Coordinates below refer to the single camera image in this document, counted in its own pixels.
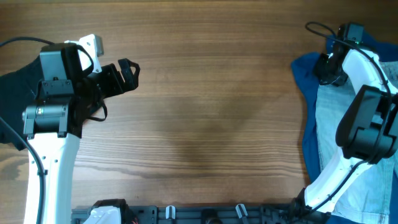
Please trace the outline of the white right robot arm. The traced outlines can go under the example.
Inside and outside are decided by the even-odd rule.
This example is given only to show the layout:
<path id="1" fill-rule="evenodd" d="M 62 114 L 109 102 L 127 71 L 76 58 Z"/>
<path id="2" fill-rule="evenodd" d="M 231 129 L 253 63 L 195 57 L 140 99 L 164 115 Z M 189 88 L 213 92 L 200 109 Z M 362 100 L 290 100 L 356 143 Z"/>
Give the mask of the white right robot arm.
<path id="1" fill-rule="evenodd" d="M 294 199 L 290 215 L 329 215 L 359 175 L 397 150 L 397 88 L 389 83 L 376 51 L 363 43 L 363 34 L 361 24 L 340 25 L 328 36 L 331 53 L 321 54 L 314 66 L 321 85 L 341 86 L 349 80 L 355 98 L 336 130 L 338 150 Z"/>

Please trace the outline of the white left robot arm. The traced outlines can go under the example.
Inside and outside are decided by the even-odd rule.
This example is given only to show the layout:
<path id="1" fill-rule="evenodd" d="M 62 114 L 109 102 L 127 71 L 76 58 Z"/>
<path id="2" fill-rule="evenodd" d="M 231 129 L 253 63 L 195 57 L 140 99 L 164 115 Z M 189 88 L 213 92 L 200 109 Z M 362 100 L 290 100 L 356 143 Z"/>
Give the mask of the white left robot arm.
<path id="1" fill-rule="evenodd" d="M 102 120 L 93 113 L 107 109 L 104 99 L 139 86 L 137 63 L 122 58 L 119 68 L 109 64 L 96 72 L 92 56 L 87 68 L 81 66 L 80 53 L 88 54 L 75 43 L 40 51 L 42 93 L 22 114 L 30 152 L 24 223 L 70 223 L 73 168 L 83 123 Z"/>

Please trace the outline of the left arm base joint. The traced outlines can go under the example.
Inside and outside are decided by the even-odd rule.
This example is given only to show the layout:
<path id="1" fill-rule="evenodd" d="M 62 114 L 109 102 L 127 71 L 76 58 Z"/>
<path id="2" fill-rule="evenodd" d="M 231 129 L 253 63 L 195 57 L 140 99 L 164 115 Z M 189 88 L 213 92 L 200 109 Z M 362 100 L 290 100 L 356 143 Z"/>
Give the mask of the left arm base joint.
<path id="1" fill-rule="evenodd" d="M 138 224 L 137 215 L 125 199 L 99 200 L 91 208 L 84 224 Z"/>

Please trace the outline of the light blue denim shorts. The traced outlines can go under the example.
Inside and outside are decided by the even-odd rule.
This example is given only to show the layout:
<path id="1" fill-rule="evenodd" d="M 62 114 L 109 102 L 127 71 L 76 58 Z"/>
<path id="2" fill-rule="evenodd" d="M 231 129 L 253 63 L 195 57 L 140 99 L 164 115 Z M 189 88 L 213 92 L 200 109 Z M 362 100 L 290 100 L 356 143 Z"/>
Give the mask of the light blue denim shorts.
<path id="1" fill-rule="evenodd" d="M 315 118 L 321 169 L 339 149 L 336 129 L 354 97 L 351 82 L 318 87 Z M 397 154 L 355 179 L 336 202 L 328 223 L 397 223 Z"/>

